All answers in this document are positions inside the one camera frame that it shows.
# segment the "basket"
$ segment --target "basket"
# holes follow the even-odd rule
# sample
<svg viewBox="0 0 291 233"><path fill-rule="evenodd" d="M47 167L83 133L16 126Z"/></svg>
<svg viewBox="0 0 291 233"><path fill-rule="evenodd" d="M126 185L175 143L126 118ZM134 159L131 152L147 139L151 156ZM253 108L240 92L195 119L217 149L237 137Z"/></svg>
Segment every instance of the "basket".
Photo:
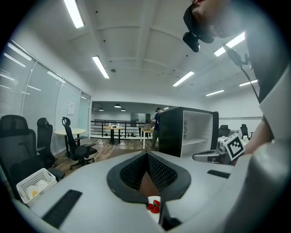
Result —
<svg viewBox="0 0 291 233"><path fill-rule="evenodd" d="M36 183L40 180L45 180L48 183L48 186L39 191L38 194L36 194L32 199L29 199L28 195L26 194L27 187L29 187L30 185L36 185ZM50 187L52 187L56 183L57 181L55 179L55 176L45 168L42 168L37 172L33 173L32 175L28 176L27 178L25 178L23 181L20 181L16 185L16 188L23 203L31 207L44 192L46 192Z"/></svg>

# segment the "refrigerator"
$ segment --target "refrigerator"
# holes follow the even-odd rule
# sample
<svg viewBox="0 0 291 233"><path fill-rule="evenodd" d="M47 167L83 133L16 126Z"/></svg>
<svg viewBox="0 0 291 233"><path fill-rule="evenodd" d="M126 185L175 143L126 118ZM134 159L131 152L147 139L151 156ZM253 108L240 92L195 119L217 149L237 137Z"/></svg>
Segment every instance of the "refrigerator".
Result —
<svg viewBox="0 0 291 233"><path fill-rule="evenodd" d="M192 159L193 154L216 149L218 112L176 107L160 114L159 152Z"/></svg>

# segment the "ceiling light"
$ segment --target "ceiling light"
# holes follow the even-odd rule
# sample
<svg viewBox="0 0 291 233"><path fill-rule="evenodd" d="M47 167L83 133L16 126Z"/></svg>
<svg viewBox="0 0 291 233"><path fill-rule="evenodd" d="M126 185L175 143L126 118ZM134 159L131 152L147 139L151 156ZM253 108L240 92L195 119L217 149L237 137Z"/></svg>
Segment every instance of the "ceiling light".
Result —
<svg viewBox="0 0 291 233"><path fill-rule="evenodd" d="M246 82L246 83L240 84L240 86L245 86L245 85L248 85L248 84L251 84L251 83L254 83L254 82L258 82L258 80L253 80L251 82Z"/></svg>
<svg viewBox="0 0 291 233"><path fill-rule="evenodd" d="M217 91L217 92L213 92L213 93L210 93L210 94L208 94L208 95L206 95L206 96L211 96L211 95L214 95L214 94L217 94L217 93L220 93L220 92L224 92L224 90Z"/></svg>
<svg viewBox="0 0 291 233"><path fill-rule="evenodd" d="M240 35L238 35L236 38L234 38L233 40L229 41L226 45L230 48L236 46L237 44L239 44L240 42L242 42L245 39L245 33L241 33ZM216 52L214 52L214 54L216 56L220 56L221 54L224 54L226 51L223 47L221 47L219 50L217 50Z"/></svg>
<svg viewBox="0 0 291 233"><path fill-rule="evenodd" d="M7 78L7 79L9 79L11 81L16 81L14 78L10 78L9 76L3 75L3 74L0 74L0 76L3 77L3 78Z"/></svg>
<svg viewBox="0 0 291 233"><path fill-rule="evenodd" d="M93 61L95 62L95 64L98 66L101 73L103 74L104 78L109 78L108 74L106 73L106 70L104 69L104 67L100 61L99 56L94 56L92 58L93 58Z"/></svg>
<svg viewBox="0 0 291 233"><path fill-rule="evenodd" d="M7 53L4 53L3 55L4 55L5 57L8 57L10 60L16 62L17 64L19 64L19 65L21 65L21 66L23 66L23 67L26 67L26 65L23 65L21 62L17 61L15 58L9 56Z"/></svg>
<svg viewBox="0 0 291 233"><path fill-rule="evenodd" d="M38 88L36 88L36 87L29 86L29 85L27 85L27 86L30 87L30 88L32 88L32 89L36 89L36 90L38 90L38 91L41 91L41 89L38 89Z"/></svg>
<svg viewBox="0 0 291 233"><path fill-rule="evenodd" d="M55 79L59 80L62 83L66 83L65 80L63 80L62 78L58 77L57 75L55 75L54 73L48 71L47 72L50 76L54 77Z"/></svg>
<svg viewBox="0 0 291 233"><path fill-rule="evenodd" d="M17 52L19 55L23 56L25 59L31 61L31 57L26 55L24 52L22 52L20 49L16 48L13 44L8 43L7 46L12 49L13 51Z"/></svg>
<svg viewBox="0 0 291 233"><path fill-rule="evenodd" d="M4 86L4 85L0 85L1 87L5 87L5 88L8 88L8 89L11 89L10 87L8 86Z"/></svg>
<svg viewBox="0 0 291 233"><path fill-rule="evenodd" d="M83 20L81 18L77 3L75 0L64 0L68 12L73 20L76 28L84 26Z"/></svg>
<svg viewBox="0 0 291 233"><path fill-rule="evenodd" d="M173 86L178 86L180 83L184 82L187 78L192 76L194 72L190 71L188 74L186 74L184 77L182 77L178 82L176 82Z"/></svg>

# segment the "red strawberry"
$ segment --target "red strawberry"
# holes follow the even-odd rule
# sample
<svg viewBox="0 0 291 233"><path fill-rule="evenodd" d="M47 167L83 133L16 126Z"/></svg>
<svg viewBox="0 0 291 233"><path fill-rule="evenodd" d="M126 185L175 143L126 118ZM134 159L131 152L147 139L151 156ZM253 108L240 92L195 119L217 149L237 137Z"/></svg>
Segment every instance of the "red strawberry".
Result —
<svg viewBox="0 0 291 233"><path fill-rule="evenodd" d="M154 206L153 209L151 210L152 213L159 213L160 212L160 208L158 208L157 206Z"/></svg>
<svg viewBox="0 0 291 233"><path fill-rule="evenodd" d="M147 209L151 210L153 208L153 204L148 204Z"/></svg>
<svg viewBox="0 0 291 233"><path fill-rule="evenodd" d="M158 207L160 207L160 202L157 201L157 200L154 200L153 204L154 204L154 206L158 206Z"/></svg>

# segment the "black office chair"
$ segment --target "black office chair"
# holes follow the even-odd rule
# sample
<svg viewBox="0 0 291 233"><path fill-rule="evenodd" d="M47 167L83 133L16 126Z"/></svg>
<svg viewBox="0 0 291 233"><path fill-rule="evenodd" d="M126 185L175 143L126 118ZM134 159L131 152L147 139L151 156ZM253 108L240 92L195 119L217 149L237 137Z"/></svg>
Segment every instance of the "black office chair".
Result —
<svg viewBox="0 0 291 233"><path fill-rule="evenodd" d="M26 119L21 116L7 115L0 119L0 165L13 195L19 200L21 198L16 185L45 167L37 155L35 132L28 128ZM57 180L65 176L63 172L52 167L48 171Z"/></svg>
<svg viewBox="0 0 291 233"><path fill-rule="evenodd" d="M51 136L53 126L49 124L46 118L40 118L37 121L37 148L45 147L39 151L40 157L45 162L45 168L54 167L57 160L50 151Z"/></svg>
<svg viewBox="0 0 291 233"><path fill-rule="evenodd" d="M86 144L83 146L77 146L75 141L80 141L84 137L74 138L72 134L72 130L70 128L70 119L67 117L63 117L62 124L65 127L65 132L68 137L68 144L69 144L69 155L68 157L71 158L74 161L77 161L77 163L71 165L70 170L73 169L73 167L81 165L84 166L85 164L89 164L89 161L94 162L94 158L89 158L90 155L97 153L97 150L92 148L91 146L94 146L95 143Z"/></svg>
<svg viewBox="0 0 291 233"><path fill-rule="evenodd" d="M221 125L218 131L218 137L226 136L230 134L231 130L228 128L228 125Z"/></svg>
<svg viewBox="0 0 291 233"><path fill-rule="evenodd" d="M244 136L247 136L247 138L250 140L249 134L247 132L247 127L245 124L241 125L241 133L242 133L242 136L241 136L242 139Z"/></svg>

